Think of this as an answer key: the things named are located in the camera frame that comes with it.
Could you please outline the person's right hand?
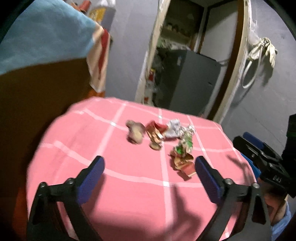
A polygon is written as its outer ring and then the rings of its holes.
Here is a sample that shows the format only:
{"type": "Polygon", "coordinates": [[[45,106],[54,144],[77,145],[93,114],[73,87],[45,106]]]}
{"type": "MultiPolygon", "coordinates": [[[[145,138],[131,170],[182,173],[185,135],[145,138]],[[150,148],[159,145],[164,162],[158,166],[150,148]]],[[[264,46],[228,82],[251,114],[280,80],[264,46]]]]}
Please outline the person's right hand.
{"type": "Polygon", "coordinates": [[[287,208],[287,196],[283,198],[266,193],[264,195],[264,198],[267,205],[271,225],[274,226],[279,223],[279,221],[285,216],[287,208]]]}

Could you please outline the light blue sleeve forearm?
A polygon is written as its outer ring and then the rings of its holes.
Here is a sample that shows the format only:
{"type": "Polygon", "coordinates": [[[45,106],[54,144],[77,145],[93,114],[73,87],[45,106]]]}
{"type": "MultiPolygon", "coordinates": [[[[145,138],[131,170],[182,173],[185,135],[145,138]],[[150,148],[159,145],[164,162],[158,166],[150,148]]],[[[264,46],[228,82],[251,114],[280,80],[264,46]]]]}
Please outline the light blue sleeve forearm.
{"type": "Polygon", "coordinates": [[[284,209],[283,217],[271,228],[271,240],[276,240],[284,229],[287,227],[289,221],[291,220],[291,212],[288,202],[286,201],[285,204],[282,206],[284,209]]]}

